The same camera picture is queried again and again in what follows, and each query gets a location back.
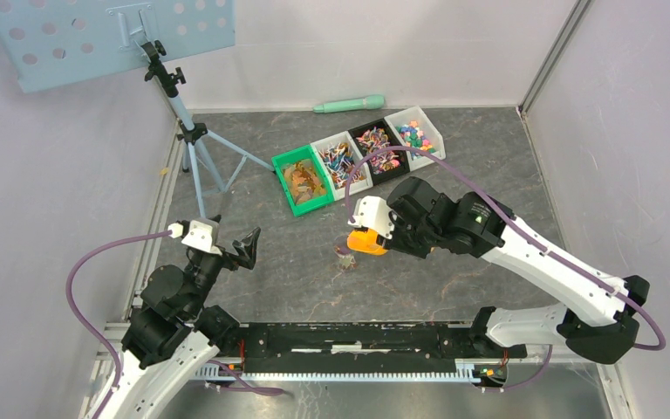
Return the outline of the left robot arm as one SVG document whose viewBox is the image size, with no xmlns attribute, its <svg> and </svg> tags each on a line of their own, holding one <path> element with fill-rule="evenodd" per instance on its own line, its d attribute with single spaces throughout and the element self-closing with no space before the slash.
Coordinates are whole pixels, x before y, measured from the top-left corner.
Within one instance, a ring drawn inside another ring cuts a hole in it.
<svg viewBox="0 0 670 419">
<path fill-rule="evenodd" d="M 118 346 L 94 332 L 113 360 L 113 371 L 87 417 L 155 418 L 203 364 L 237 349 L 240 322 L 205 302 L 222 271 L 254 268 L 261 230 L 233 241 L 232 251 L 217 245 L 217 231 L 216 219 L 203 218 L 171 223 L 146 236 L 180 240 L 188 263 L 151 273 L 141 307 L 131 314 Z"/>
</svg>

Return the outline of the yellow plastic scoop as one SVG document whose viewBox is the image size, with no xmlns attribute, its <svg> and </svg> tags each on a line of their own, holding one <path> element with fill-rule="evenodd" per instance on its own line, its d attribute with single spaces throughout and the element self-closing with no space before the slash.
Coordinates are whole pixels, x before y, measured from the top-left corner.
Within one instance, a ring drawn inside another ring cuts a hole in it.
<svg viewBox="0 0 670 419">
<path fill-rule="evenodd" d="M 352 230 L 346 244 L 351 251 L 361 252 L 372 256 L 382 256 L 387 253 L 386 239 L 372 229 L 357 228 Z"/>
</svg>

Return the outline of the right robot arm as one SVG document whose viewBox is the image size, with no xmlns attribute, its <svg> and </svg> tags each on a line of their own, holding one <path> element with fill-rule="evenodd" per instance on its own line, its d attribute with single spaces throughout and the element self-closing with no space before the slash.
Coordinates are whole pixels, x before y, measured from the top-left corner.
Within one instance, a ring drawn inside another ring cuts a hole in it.
<svg viewBox="0 0 670 419">
<path fill-rule="evenodd" d="M 543 240 L 497 201 L 468 192 L 453 200 L 428 182 L 409 177 L 379 213 L 389 229 L 383 245 L 417 258 L 438 248 L 501 266 L 550 294 L 554 306 L 508 310 L 483 308 L 468 334 L 471 349 L 490 356 L 501 347 L 563 345 L 599 364 L 611 365 L 636 346 L 635 307 L 649 283 L 638 276 L 607 276 Z"/>
</svg>

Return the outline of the clear plastic jar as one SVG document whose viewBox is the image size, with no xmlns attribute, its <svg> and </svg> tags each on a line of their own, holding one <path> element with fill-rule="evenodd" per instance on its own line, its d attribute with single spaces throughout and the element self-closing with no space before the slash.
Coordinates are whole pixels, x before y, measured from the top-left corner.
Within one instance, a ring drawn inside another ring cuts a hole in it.
<svg viewBox="0 0 670 419">
<path fill-rule="evenodd" d="M 346 239 L 339 239 L 333 245 L 333 251 L 338 257 L 338 268 L 346 271 L 354 269 L 357 266 L 354 253 L 347 245 Z"/>
</svg>

